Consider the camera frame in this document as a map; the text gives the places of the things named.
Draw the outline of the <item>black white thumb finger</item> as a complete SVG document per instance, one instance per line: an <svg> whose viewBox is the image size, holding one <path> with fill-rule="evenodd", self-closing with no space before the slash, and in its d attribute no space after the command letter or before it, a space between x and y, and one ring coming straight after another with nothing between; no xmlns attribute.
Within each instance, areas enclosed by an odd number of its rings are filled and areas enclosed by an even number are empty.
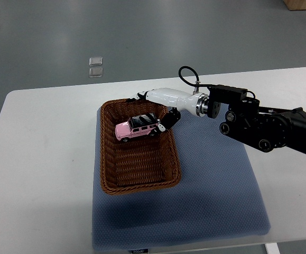
<svg viewBox="0 0 306 254"><path fill-rule="evenodd" d="M155 127L153 133L162 133L171 129L181 118L181 113L177 108L173 107L169 112L160 120L157 127Z"/></svg>

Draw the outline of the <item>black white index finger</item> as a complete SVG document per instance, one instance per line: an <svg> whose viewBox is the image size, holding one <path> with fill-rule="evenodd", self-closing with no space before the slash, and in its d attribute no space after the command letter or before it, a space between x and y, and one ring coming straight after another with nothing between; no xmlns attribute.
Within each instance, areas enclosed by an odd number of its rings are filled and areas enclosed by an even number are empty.
<svg viewBox="0 0 306 254"><path fill-rule="evenodd" d="M130 96L126 102L127 103L131 103L137 100L146 100L146 96L147 96L148 91L146 92L140 92L140 93L136 93L133 96Z"/></svg>

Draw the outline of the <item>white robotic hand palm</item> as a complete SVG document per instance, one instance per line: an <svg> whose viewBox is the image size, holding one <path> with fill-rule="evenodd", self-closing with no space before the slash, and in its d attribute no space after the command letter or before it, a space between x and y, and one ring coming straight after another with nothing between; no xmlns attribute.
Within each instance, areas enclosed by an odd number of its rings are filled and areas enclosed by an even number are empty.
<svg viewBox="0 0 306 254"><path fill-rule="evenodd" d="M208 95L204 93L189 94L171 88L158 88L145 92L144 98L153 103L174 107L178 111L186 110L194 116L202 117L207 114L208 106L205 102Z"/></svg>

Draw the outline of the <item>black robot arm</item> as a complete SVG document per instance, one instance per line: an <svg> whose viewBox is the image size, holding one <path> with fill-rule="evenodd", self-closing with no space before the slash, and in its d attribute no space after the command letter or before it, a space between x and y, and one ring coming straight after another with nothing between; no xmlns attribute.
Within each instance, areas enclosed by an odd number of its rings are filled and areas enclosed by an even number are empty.
<svg viewBox="0 0 306 254"><path fill-rule="evenodd" d="M306 154L306 112L298 107L292 110L261 107L255 94L248 96L245 88L225 85L207 85L208 94L194 85L192 94L171 88L159 88L137 93L128 101L146 100L170 107L152 135L171 129L186 110L194 116L218 116L221 104L227 104L225 121L219 129L223 135L262 152L289 147Z"/></svg>

